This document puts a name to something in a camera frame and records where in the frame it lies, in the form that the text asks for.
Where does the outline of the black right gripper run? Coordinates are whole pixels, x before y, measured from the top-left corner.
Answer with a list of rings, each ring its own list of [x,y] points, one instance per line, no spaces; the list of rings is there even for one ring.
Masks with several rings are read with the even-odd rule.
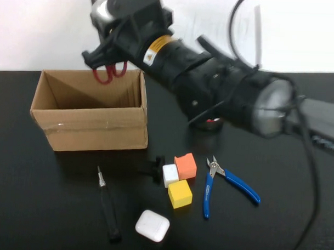
[[[90,69],[131,61],[138,64],[146,45],[160,35],[170,34],[172,12],[160,0],[96,0],[90,19],[99,37],[99,46],[82,52]]]

